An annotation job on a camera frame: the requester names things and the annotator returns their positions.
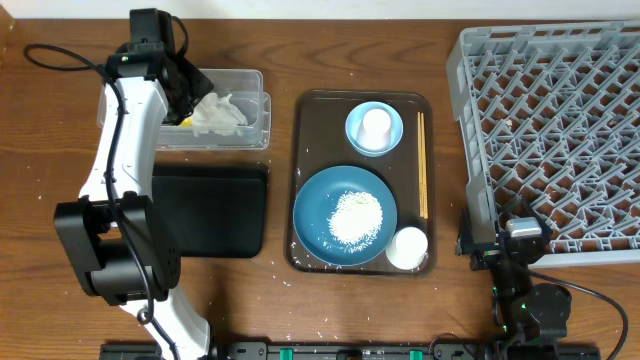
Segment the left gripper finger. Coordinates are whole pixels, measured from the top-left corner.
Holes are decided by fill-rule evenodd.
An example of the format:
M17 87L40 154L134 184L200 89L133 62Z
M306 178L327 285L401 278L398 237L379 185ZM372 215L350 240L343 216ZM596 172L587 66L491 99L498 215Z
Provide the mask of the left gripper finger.
M214 90L214 84L185 57L179 57L177 65L188 83L189 103L195 108L206 95Z
M163 86L163 90L168 101L168 111L163 124L178 125L193 111L188 81L178 80L174 83L167 83Z

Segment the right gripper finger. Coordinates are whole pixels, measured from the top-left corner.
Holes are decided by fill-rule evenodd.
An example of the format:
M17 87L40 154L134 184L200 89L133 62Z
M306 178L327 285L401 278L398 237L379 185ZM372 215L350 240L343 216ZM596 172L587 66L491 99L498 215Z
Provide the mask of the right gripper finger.
M472 226L467 208L461 209L461 216L458 231L458 245L469 245L473 243Z
M499 222L506 223L516 218L534 218L541 222L540 215L531 207L529 202L520 195L516 195L504 205L499 206Z

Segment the white tissue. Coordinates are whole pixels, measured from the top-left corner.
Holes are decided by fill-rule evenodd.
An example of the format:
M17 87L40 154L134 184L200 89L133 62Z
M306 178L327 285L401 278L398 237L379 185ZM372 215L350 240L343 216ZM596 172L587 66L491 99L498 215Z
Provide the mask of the white tissue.
M191 128L195 136L213 132L222 136L234 135L240 126L247 125L246 116L231 103L233 95L206 95L195 107Z

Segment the white plastic cup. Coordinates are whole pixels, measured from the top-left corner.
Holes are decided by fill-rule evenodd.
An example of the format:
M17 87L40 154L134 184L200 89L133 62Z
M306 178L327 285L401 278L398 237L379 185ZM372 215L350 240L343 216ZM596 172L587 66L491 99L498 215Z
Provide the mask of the white plastic cup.
M427 235L417 227L405 227L393 236L385 254L396 268L412 270L422 263L427 251Z

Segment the wooden chopstick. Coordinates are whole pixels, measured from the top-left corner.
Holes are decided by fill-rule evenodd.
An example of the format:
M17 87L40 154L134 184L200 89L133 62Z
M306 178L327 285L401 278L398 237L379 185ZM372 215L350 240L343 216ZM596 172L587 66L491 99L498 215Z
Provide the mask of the wooden chopstick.
M426 159L426 135L425 135L425 117L424 113L419 113L419 123L420 126L419 135L421 136L420 140L420 165L421 165L421 202L422 202L422 217L424 219L428 219L428 179L427 179L427 159Z
M418 125L418 123L419 123L419 113L420 113L420 112L418 112L417 125ZM421 218L423 218L423 217L422 217L422 211L421 211L421 210L422 210L422 202L421 202L421 195L422 195L422 191L421 191L421 178L422 178L422 176L421 176L421 170L422 170L422 169L421 169L421 165L420 165L420 146L421 146L421 145L420 145L420 140L421 140L421 136L419 135L419 130L420 130L420 126L418 125L418 131L417 131L417 132L418 132L418 162L419 162L420 216L421 216Z

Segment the pink plastic cup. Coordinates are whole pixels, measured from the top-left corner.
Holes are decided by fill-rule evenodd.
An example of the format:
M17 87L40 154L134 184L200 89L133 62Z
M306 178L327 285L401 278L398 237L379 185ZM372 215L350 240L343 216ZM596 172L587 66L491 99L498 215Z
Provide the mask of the pink plastic cup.
M367 111L361 121L357 137L359 146L367 151L382 151L391 142L391 116L384 109Z

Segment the light blue bowl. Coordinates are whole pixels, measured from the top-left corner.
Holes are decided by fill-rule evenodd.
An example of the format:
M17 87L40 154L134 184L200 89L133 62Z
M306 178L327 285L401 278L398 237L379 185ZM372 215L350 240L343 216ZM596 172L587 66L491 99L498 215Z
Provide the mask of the light blue bowl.
M364 114L371 109L377 108L386 110L391 116L391 142L386 149L371 152L361 148L357 143L356 137ZM377 101L370 101L357 105L351 110L345 122L345 133L352 147L360 154L368 157L383 156L391 151L399 144L403 136L403 131L404 125L399 113L390 105Z

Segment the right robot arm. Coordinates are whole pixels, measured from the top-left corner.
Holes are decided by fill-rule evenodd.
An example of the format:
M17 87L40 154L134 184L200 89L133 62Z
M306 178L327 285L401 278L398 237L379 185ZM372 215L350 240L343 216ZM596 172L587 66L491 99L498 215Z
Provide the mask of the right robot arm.
M472 233L469 211L461 215L456 254L470 258L470 269L487 270L493 281L492 316L504 334L476 348L475 359L558 359L557 341L567 336L572 297L562 285L532 282L529 266L550 242L551 229L527 204L525 215L507 229L492 230L480 243Z

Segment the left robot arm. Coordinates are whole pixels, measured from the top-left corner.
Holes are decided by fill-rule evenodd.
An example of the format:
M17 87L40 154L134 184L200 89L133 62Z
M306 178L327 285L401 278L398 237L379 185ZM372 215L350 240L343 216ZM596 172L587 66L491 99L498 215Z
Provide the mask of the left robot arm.
M211 329L179 285L178 241L152 199L162 124L178 125L213 89L177 47L177 17L130 13L129 42L103 65L104 123L77 200L60 203L54 226L81 288L137 318L164 359L208 359Z

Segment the clear plastic waste bin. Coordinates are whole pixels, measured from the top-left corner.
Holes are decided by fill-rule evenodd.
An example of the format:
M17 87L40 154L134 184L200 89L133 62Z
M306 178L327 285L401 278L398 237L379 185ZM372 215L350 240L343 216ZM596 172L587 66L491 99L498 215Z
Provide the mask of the clear plastic waste bin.
M216 120L207 132L194 134L191 126L163 125L158 151L263 150L268 147L271 128L271 98L264 79L255 69L199 68L213 84L219 100L227 98L245 116L245 123L231 126Z

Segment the grey dishwasher rack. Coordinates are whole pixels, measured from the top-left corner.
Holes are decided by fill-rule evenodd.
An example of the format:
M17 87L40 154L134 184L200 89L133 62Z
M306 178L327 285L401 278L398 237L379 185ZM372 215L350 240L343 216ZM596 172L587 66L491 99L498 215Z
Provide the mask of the grey dishwasher rack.
M638 261L637 21L467 28L446 71L476 241L520 195L552 230L540 267Z

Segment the black plastic tray bin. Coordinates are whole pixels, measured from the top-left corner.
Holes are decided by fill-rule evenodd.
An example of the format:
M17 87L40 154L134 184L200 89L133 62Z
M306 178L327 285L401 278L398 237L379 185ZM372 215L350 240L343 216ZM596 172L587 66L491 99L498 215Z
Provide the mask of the black plastic tray bin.
M158 165L152 195L184 257L260 253L267 202L263 168Z

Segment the pile of white rice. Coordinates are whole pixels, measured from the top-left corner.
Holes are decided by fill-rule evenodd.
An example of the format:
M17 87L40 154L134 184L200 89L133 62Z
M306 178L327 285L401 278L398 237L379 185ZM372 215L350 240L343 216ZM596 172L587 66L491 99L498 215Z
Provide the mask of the pile of white rice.
M368 247L381 229L380 202L368 192L346 191L339 196L328 227L331 236L349 252Z

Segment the dark blue plate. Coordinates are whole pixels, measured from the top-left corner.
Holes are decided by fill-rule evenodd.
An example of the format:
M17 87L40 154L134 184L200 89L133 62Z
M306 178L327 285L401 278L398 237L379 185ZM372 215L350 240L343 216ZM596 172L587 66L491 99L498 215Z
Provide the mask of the dark blue plate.
M328 218L346 191L368 192L383 211L380 231L361 251L349 252L330 234ZM298 192L293 226L303 247L319 260L337 266L365 264L380 255L396 232L398 210L389 187L374 173L356 166L334 166L314 174Z

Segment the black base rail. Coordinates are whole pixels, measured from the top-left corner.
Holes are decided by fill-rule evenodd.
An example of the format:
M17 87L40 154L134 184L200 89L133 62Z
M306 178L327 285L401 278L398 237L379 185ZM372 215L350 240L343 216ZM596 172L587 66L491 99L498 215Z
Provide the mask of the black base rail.
M311 345L267 345L261 342L236 342L218 352L215 357L199 359L224 360L462 360L499 359L487 346L471 344L436 343L429 347L408 346L311 346ZM502 359L601 359L597 348L585 346L561 346L549 355L541 352L525 354L515 351L514 357ZM152 344L103 344L100 360L162 359L159 345Z

